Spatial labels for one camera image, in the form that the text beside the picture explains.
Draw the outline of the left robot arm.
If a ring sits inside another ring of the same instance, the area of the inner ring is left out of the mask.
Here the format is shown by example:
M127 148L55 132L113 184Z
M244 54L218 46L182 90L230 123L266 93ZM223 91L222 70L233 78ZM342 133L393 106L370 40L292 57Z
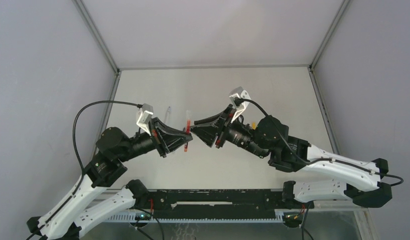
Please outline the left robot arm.
M127 171L124 162L154 150L165 158L193 139L190 133L171 128L156 117L148 125L150 132L133 137L117 127L107 128L96 142L98 153L82 170L74 187L48 213L27 221L31 235L42 240L76 240L123 209L146 207L149 191L138 179L102 203L88 205Z

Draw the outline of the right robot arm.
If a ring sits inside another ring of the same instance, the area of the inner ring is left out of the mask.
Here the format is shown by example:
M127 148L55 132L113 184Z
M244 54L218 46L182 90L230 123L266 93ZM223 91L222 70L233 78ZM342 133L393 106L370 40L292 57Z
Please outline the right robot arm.
M190 130L210 147L221 148L229 142L261 159L268 158L268 165L281 172L329 176L324 181L286 181L281 196L288 208L320 200L346 200L364 208L380 208L393 197L392 185L382 181L389 171L385 159L361 161L326 151L290 136L288 126L271 115L251 127L229 105L217 115L195 121Z

